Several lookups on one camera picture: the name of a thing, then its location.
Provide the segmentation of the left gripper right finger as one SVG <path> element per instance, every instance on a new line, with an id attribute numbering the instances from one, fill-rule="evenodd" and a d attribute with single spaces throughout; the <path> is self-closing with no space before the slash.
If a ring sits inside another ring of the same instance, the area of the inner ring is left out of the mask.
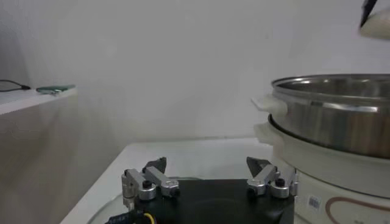
<path id="1" fill-rule="evenodd" d="M 257 198 L 267 193 L 274 198 L 288 198 L 296 196 L 298 190 L 298 176 L 295 168 L 285 166 L 280 170 L 266 159 L 247 157 L 246 163 L 252 178 L 247 183 L 247 194 L 250 198 Z"/>

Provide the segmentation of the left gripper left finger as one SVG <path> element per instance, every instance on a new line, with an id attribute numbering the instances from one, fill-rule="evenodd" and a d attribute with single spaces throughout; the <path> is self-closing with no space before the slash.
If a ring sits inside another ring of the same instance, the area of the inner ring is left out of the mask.
<path id="1" fill-rule="evenodd" d="M 137 200 L 154 200 L 158 189 L 163 197 L 178 198 L 179 181 L 165 175 L 166 166 L 166 157 L 161 157 L 147 162 L 140 172 L 126 169 L 121 175 L 123 205 L 127 209 L 135 209 Z"/>

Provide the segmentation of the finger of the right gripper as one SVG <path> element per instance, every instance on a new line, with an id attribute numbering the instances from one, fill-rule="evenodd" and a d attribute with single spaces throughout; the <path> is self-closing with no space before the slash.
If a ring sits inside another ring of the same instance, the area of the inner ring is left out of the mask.
<path id="1" fill-rule="evenodd" d="M 368 20 L 372 17 L 371 13 L 377 4 L 377 0 L 365 0 L 363 2 L 363 5 L 361 7 L 362 13 L 361 13 L 361 19 L 360 19 L 360 28 L 362 28 Z"/>

